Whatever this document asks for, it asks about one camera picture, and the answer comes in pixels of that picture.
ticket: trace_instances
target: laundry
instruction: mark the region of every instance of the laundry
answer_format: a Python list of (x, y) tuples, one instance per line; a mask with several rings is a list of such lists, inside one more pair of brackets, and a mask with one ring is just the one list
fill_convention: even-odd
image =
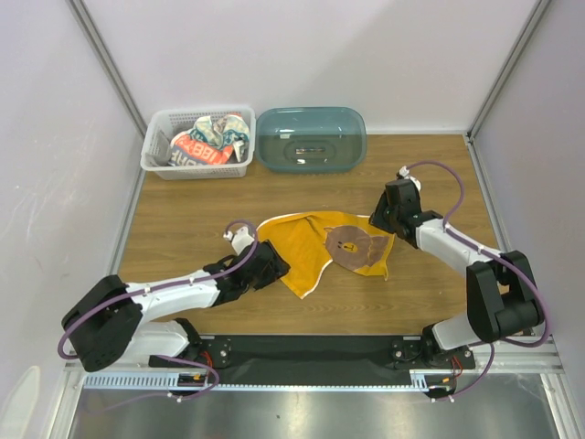
[(258, 227), (260, 241), (270, 240), (291, 266), (282, 281), (303, 298), (335, 262), (364, 276), (388, 279), (386, 259), (394, 234), (368, 224), (368, 217), (336, 211), (296, 213), (267, 219)]
[(214, 123), (199, 117), (190, 130), (171, 141), (170, 166), (225, 165), (246, 159), (250, 128), (239, 114), (231, 113)]

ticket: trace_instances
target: teal plastic bin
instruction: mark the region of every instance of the teal plastic bin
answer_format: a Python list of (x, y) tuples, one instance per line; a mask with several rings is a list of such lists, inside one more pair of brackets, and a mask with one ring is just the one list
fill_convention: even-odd
[(275, 172), (346, 172), (366, 151), (364, 120), (350, 108), (275, 108), (256, 123), (256, 158)]

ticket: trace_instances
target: robotic arm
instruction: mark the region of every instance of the robotic arm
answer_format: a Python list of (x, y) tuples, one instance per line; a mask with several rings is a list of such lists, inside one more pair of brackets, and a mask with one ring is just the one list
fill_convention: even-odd
[[(369, 222), (439, 258), (466, 279), (467, 311), (422, 330), (426, 364), (448, 359), (462, 346), (491, 343), (544, 321), (538, 300), (516, 274), (519, 270), (534, 282), (527, 257), (486, 248), (437, 212), (422, 211), (420, 183), (408, 172), (386, 184)], [(103, 278), (63, 318), (66, 334), (61, 341), (69, 337), (77, 356), (60, 352), (61, 357), (79, 358), (88, 372), (147, 359), (153, 367), (171, 366), (157, 356), (197, 359), (201, 338), (188, 321), (152, 320), (236, 300), (251, 286), (260, 289), (287, 274), (286, 261), (269, 241), (255, 242), (252, 232), (251, 225), (227, 232), (224, 238), (237, 255), (188, 276), (148, 284), (124, 284), (116, 275)], [(500, 294), (498, 285), (507, 285), (508, 291)]]

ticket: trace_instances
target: wooden table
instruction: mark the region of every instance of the wooden table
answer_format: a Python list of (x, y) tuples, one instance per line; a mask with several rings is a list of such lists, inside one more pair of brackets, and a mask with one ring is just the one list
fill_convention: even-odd
[[(221, 235), (234, 219), (255, 224), (286, 213), (342, 210), (369, 215), (398, 169), (421, 159), (453, 166), (467, 197), (452, 224), (495, 246), (484, 201), (459, 135), (372, 135), (364, 162), (346, 174), (275, 174), (252, 163), (244, 178), (144, 181), (121, 277), (148, 282), (191, 273), (231, 253)], [(440, 213), (459, 196), (447, 172), (422, 166), (422, 205)], [(434, 257), (395, 240), (389, 279), (364, 277), (335, 264), (303, 300), (277, 282), (240, 300), (180, 313), (202, 333), (226, 334), (408, 334), (460, 313), (464, 280)]]

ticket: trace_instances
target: brown bear face patch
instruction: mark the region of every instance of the brown bear face patch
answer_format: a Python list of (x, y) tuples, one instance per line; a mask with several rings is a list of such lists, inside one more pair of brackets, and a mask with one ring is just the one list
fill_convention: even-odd
[(388, 236), (370, 236), (357, 226), (326, 227), (325, 248), (335, 263), (352, 272), (382, 260)]

